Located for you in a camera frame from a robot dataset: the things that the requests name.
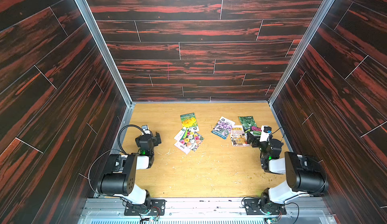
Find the pink striped shop seed packet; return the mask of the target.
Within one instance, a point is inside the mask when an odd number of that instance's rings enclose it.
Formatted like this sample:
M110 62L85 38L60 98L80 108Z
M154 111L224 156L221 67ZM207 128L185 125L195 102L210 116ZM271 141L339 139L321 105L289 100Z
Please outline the pink striped shop seed packet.
M233 126L230 139L233 146L249 146L247 136L242 125Z

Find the purple flower seed packet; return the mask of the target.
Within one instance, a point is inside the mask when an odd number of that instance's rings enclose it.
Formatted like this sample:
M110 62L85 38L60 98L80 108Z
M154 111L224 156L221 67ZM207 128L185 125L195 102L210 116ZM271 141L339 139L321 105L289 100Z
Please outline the purple flower seed packet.
M211 132L216 136L221 137L222 139L227 139L234 125L234 121L231 121L225 117L220 117L219 121L216 123Z

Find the multicolour flower seed packet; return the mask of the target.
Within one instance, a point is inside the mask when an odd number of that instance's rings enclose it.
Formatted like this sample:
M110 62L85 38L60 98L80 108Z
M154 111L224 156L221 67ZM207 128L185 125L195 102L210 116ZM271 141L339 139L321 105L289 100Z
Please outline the multicolour flower seed packet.
M184 135L184 145L193 151L196 151L203 141L204 137L197 132L187 130Z

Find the yellow marigold seed packet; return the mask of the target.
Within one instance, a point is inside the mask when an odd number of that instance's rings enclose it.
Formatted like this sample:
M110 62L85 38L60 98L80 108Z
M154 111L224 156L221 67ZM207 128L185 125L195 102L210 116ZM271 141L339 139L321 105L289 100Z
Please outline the yellow marigold seed packet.
M199 126L197 123L195 113L180 115L180 120L181 120L182 126L187 128L189 131L193 131L193 132L199 131Z

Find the pink aster seed packet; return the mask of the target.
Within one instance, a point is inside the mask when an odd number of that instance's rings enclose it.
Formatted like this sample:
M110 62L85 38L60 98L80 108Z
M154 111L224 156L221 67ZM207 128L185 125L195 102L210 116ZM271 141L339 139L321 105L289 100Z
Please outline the pink aster seed packet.
M185 154L189 154L190 152L190 149L184 145L184 135L186 134L186 131L187 131L187 128L186 127L183 127L179 133L174 137L174 139L176 140L176 143L174 144L174 146L176 146L178 149L180 149L181 151L183 151Z

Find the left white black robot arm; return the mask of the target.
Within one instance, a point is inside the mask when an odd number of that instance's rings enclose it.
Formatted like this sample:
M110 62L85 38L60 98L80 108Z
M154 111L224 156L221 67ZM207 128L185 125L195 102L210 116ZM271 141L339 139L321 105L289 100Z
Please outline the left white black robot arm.
M160 134L144 134L136 138L139 153L111 154L97 182L97 191L107 196L121 197L131 205L149 209L150 193L135 184L137 170L149 169L154 163L154 147L161 144Z

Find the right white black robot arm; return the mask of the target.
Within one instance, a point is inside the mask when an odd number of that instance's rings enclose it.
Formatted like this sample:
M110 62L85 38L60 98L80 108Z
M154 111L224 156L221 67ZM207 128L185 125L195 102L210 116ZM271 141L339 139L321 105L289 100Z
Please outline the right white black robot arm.
M260 138L247 133L247 143L261 151L260 163L264 172L286 177L281 184L265 189L260 198L244 198L241 203L247 215L285 215L285 205L291 200L327 192L326 172L314 157L286 151L280 158L283 143L265 132Z

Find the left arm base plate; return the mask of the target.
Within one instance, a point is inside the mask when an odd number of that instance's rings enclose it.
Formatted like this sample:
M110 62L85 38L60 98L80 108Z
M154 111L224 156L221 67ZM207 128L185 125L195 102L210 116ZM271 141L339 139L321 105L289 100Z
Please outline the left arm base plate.
M144 204L127 203L124 211L124 216L153 216L159 217L165 214L166 200L154 199L146 200Z

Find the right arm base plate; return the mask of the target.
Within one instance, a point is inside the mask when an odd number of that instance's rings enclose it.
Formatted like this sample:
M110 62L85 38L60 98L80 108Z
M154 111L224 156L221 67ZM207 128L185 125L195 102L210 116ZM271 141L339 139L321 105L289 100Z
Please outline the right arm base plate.
M281 216L287 214L285 205L277 204L268 200L261 200L260 198L245 197L242 199L241 204L248 216Z

